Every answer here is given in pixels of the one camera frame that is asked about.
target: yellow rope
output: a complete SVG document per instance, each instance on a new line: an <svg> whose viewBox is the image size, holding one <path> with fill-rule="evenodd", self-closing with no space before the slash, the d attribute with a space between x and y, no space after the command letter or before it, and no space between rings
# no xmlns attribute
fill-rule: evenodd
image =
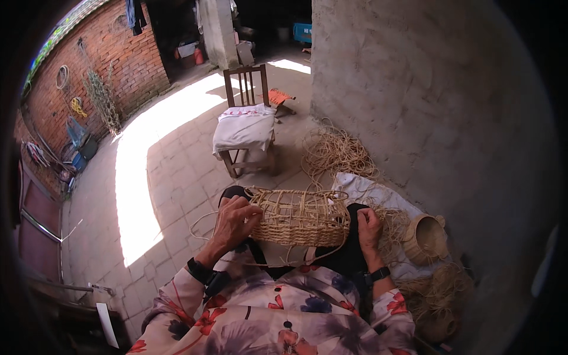
<svg viewBox="0 0 568 355"><path fill-rule="evenodd" d="M81 116L87 117L87 114L83 112L83 108L81 107L81 101L76 97L71 100L71 108Z"/></svg>

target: white cloth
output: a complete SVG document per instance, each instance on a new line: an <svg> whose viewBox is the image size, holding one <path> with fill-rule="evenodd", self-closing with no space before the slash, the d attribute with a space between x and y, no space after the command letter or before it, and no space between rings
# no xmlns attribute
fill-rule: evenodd
<svg viewBox="0 0 568 355"><path fill-rule="evenodd" d="M349 194L346 205L352 202L364 204L366 198L372 198L374 203L383 207L400 208L407 211L410 219L423 213L416 206L402 198L396 191L389 189L385 185L375 183L355 174L337 173L335 177L337 182L333 184L332 190L344 191ZM399 251L396 259L399 263L390 267L393 278L430 276L443 263L442 261L437 261L431 266L417 266L406 257L403 249Z"/></svg>
<svg viewBox="0 0 568 355"><path fill-rule="evenodd" d="M276 109L264 106L230 107L219 116L213 135L213 154L233 149L266 151L274 131Z"/></svg>

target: wooden chair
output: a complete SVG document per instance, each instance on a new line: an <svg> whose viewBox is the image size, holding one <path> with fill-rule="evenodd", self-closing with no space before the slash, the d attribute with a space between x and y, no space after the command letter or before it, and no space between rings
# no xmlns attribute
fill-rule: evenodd
<svg viewBox="0 0 568 355"><path fill-rule="evenodd" d="M268 84L266 81L266 65L261 64L259 66L245 66L242 68L237 69L227 69L223 71L223 76L225 77L225 89L227 91L227 103L229 107L244 107L244 106L251 106L256 105L254 101L254 88L253 88L253 72L260 72L260 79L262 85L262 101L264 105L270 107L269 96L268 96ZM250 87L248 87L247 83L247 73L249 74L250 79ZM235 103L235 97L233 96L233 87L231 85L231 75L237 75L239 79L239 92L241 96L241 105L237 105ZM243 94L243 78L241 75L244 76L244 94ZM248 149L232 149L236 150L237 153L235 158L231 158L230 151L221 151L219 155L225 162L225 166L227 167L227 171L232 178L237 178L239 175L235 169L238 168L252 168L252 169L261 169L261 168L268 168L268 171L274 176L277 175L277 168L276 168L276 160L274 156L274 131L272 132L272 138L270 140L270 144L266 149L266 158L261 161L243 161L243 162L236 162L239 156L239 152L248 151Z"/></svg>

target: blue bucket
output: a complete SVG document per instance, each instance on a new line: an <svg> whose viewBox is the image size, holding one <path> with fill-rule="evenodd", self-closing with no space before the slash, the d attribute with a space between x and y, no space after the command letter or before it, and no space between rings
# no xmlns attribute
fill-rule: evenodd
<svg viewBox="0 0 568 355"><path fill-rule="evenodd" d="M83 158L83 155L77 153L75 158L73 158L73 166L78 172L82 173L87 167L87 159Z"/></svg>

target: stone pillar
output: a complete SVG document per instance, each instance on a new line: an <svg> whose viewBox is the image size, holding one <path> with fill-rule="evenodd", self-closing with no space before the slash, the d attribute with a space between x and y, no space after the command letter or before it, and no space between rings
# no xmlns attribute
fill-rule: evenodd
<svg viewBox="0 0 568 355"><path fill-rule="evenodd" d="M239 66L229 0L198 0L209 61L220 69Z"/></svg>

